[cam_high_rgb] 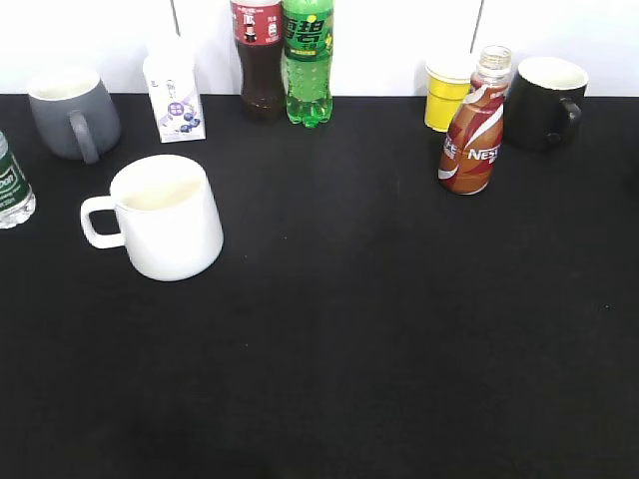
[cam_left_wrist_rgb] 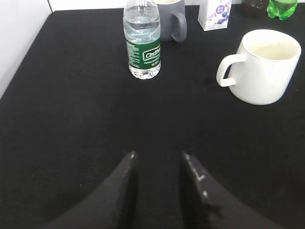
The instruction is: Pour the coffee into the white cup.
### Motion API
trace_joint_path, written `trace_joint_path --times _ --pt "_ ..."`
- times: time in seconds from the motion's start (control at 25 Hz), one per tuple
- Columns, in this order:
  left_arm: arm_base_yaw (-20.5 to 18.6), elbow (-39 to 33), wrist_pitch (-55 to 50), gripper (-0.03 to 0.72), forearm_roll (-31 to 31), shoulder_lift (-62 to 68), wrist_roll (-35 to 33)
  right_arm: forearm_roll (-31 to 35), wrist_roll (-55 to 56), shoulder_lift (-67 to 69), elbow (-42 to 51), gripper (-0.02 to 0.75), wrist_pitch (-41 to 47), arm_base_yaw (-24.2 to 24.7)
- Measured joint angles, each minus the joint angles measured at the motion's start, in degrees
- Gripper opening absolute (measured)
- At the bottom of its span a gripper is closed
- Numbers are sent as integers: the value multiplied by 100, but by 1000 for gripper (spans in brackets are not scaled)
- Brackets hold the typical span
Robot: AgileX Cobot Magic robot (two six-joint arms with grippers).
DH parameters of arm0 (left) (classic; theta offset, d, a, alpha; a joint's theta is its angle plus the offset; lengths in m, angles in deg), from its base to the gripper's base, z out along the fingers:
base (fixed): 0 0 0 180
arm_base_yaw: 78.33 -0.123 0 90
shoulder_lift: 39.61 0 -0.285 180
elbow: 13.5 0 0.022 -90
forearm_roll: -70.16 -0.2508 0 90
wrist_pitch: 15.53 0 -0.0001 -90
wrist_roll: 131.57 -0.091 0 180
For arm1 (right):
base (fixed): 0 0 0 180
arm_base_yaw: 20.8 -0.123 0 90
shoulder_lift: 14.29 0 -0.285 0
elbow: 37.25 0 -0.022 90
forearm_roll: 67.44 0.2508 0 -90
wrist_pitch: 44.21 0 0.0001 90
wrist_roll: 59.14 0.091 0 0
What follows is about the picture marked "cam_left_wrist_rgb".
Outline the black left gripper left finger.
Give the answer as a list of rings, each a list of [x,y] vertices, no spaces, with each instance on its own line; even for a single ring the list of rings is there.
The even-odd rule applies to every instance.
[[[79,204],[42,229],[131,229],[138,199],[138,155],[128,153]]]

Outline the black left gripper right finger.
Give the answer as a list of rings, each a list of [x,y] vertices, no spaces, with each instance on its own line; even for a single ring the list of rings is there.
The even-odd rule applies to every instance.
[[[226,190],[192,154],[179,160],[179,201],[186,229],[279,229]]]

